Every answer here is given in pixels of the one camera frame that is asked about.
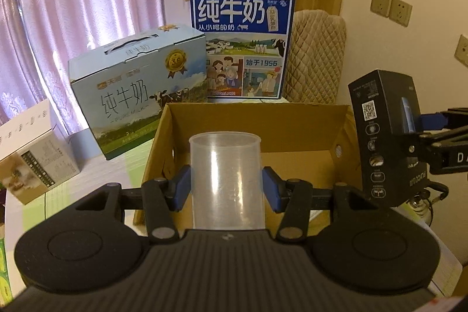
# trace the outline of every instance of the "wall socket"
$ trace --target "wall socket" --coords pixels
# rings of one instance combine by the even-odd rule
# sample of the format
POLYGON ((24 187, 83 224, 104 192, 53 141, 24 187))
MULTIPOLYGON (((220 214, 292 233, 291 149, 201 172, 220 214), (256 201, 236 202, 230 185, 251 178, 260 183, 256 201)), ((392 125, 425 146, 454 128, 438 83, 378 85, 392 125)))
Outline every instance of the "wall socket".
POLYGON ((455 57, 468 67, 468 39, 463 35, 460 35, 458 40, 455 57))
POLYGON ((390 2, 391 0, 372 0, 371 11, 387 18, 390 12, 390 2))
POLYGON ((411 6, 411 4, 403 2, 402 0, 392 0, 388 18, 398 24, 408 27, 412 9, 413 6, 411 6))

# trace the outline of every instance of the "plastic cup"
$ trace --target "plastic cup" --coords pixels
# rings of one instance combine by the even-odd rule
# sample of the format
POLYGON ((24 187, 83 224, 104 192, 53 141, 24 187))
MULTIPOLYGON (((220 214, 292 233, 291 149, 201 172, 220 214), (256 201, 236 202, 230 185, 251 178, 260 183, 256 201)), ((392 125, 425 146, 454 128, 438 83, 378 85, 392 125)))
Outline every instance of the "plastic cup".
POLYGON ((260 138, 223 131, 189 142, 194 229, 265 229, 260 138))

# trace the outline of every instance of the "green and blue milk box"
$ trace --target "green and blue milk box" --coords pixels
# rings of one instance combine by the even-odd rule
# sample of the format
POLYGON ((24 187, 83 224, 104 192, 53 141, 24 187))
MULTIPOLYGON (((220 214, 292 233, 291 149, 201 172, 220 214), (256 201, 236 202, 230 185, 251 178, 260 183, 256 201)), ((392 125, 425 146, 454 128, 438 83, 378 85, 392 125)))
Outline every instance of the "green and blue milk box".
POLYGON ((202 32, 165 25, 68 63, 73 93, 106 159, 154 138, 171 102, 207 101, 202 32))
POLYGON ((190 0, 210 98, 281 98, 294 0, 190 0))

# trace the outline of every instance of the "chair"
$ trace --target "chair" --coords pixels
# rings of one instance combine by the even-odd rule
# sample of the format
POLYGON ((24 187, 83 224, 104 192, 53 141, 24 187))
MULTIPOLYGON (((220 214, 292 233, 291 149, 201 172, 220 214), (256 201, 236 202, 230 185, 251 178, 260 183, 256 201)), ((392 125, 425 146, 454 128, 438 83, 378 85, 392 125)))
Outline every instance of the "chair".
POLYGON ((338 93, 346 24, 322 10, 294 12, 283 97, 289 102, 334 104, 338 93))

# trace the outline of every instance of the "black box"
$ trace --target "black box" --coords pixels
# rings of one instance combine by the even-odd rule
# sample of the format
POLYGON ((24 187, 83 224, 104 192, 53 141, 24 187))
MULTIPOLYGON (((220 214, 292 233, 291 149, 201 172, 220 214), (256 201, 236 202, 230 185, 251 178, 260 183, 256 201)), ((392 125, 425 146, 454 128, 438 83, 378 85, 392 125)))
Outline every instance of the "black box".
POLYGON ((361 156, 364 193, 394 207, 427 186, 427 164, 405 153, 404 134, 422 132, 409 75, 375 70, 348 85, 361 156))

